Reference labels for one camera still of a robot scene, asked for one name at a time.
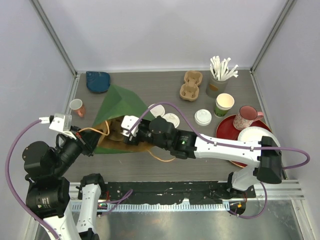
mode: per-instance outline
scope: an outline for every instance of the red tray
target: red tray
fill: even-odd
[[[219,139],[229,139],[229,140],[238,140],[238,136],[241,131],[236,129],[232,122],[234,121],[236,115],[231,115],[225,118],[222,122],[220,122],[219,126],[216,128],[215,137]],[[271,132],[270,128],[264,124],[262,121],[254,121],[251,125],[252,127],[260,127],[263,129],[267,129]],[[231,161],[233,164],[244,168],[247,166],[241,162]]]

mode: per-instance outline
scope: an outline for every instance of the paper bag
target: paper bag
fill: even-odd
[[[147,106],[137,94],[111,84],[92,125],[93,128],[106,133],[107,121],[110,134],[101,136],[94,152],[96,154],[120,154],[144,152],[152,148],[153,145],[147,142],[140,142],[137,146],[125,144],[123,143],[124,136],[121,134],[121,122],[124,116],[140,117],[145,110],[147,110]],[[151,121],[155,118],[148,112],[144,119]]]

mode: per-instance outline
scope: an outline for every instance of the wall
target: wall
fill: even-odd
[[[1,1],[0,8],[0,183],[1,239],[24,239],[29,216],[18,205],[5,181],[5,159],[17,134],[39,117],[62,112],[72,76],[28,0]],[[22,137],[14,151],[10,173],[24,200],[21,154],[30,143],[54,143],[54,132],[37,125]]]
[[[271,127],[280,143],[311,155],[308,165],[287,172],[299,179],[317,227],[320,221],[320,208],[315,207],[320,198],[319,15],[319,0],[298,0],[256,71]],[[283,155],[286,165],[304,160],[299,154],[284,152]]]
[[[286,0],[40,0],[79,71],[251,67]]]

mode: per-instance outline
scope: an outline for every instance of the gray wooden table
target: gray wooden table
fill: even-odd
[[[210,76],[209,71],[203,71],[203,81],[200,85],[199,97],[194,102],[182,100],[179,90],[184,83],[183,71],[170,72],[128,72],[111,73],[111,82],[137,93],[147,106],[160,101],[176,104],[200,133],[215,136],[217,126],[223,120],[214,116],[215,100],[206,95],[206,86]],[[258,97],[248,70],[240,70],[239,77],[229,81],[225,90],[235,99],[233,108],[227,116],[234,115],[239,108],[250,105],[261,110]],[[80,118],[73,115],[72,125],[80,128],[91,127],[105,93],[91,93],[86,87],[86,75],[82,74],[76,98],[86,106],[86,115]],[[164,106],[166,113],[178,113],[169,106]],[[199,126],[194,120],[194,114],[199,109],[207,109],[212,113],[212,122],[208,126]],[[189,130],[187,124],[180,117],[179,129]],[[172,156],[156,147],[152,152],[162,159]],[[230,172],[240,168],[229,161],[201,158],[175,159],[172,162],[161,162],[154,159],[148,152],[123,154],[96,154],[93,157],[81,155],[70,167],[65,177],[70,182],[79,182],[83,176],[91,173],[102,174],[105,181],[225,181]]]

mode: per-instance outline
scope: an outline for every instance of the gray container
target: gray container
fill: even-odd
[[[210,98],[213,98],[213,99],[217,98],[217,96],[219,94],[222,94],[225,92],[225,89],[226,89],[226,86],[229,82],[229,79],[227,79],[225,81],[218,81],[214,78],[212,73],[210,73],[210,79],[208,81],[208,84],[207,84],[206,90],[205,90],[206,94]]]

